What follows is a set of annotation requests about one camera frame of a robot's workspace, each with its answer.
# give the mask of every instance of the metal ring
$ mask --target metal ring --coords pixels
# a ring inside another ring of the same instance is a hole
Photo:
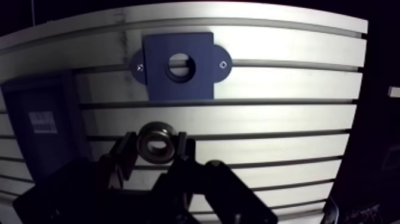
[[[171,137],[176,135],[172,126],[163,122],[151,122],[141,128],[137,139],[137,151],[146,161],[155,164],[170,162],[175,155],[175,147]],[[156,147],[152,142],[164,145]]]

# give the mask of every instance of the sticker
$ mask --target sticker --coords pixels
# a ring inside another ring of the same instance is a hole
[[[53,112],[29,112],[34,133],[57,133]]]

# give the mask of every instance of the metal wall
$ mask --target metal wall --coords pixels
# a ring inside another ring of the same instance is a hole
[[[215,100],[149,102],[127,66],[142,36],[204,31],[233,59],[230,75],[214,85]],[[225,161],[282,219],[309,214],[298,223],[319,223],[357,109],[364,33],[365,20],[279,5],[119,8],[0,38],[0,78],[72,69],[96,159],[125,132],[164,121],[198,140],[199,162]],[[12,200],[34,183],[0,105],[0,190]],[[137,165],[129,189],[151,189],[168,168]],[[190,210],[216,219],[201,196]]]

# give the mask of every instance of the screw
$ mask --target screw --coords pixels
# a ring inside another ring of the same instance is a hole
[[[226,63],[226,61],[221,61],[221,63],[220,63],[221,69],[225,69],[227,66],[228,66],[228,63]]]
[[[143,64],[138,64],[136,66],[136,71],[143,71],[145,69],[145,66]]]

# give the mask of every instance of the bolt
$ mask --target bolt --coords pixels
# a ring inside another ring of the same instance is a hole
[[[211,165],[218,167],[221,164],[221,161],[218,160],[211,160]]]
[[[186,216],[182,215],[182,214],[178,214],[178,215],[175,217],[175,220],[176,220],[177,223],[179,223],[179,224],[185,223],[187,219],[188,219],[188,218],[187,218]]]
[[[228,66],[228,63],[226,63],[225,61],[221,61],[221,63],[220,63],[221,69],[225,69],[227,66]]]
[[[138,64],[136,66],[136,71],[143,71],[145,69],[145,66],[143,64]]]

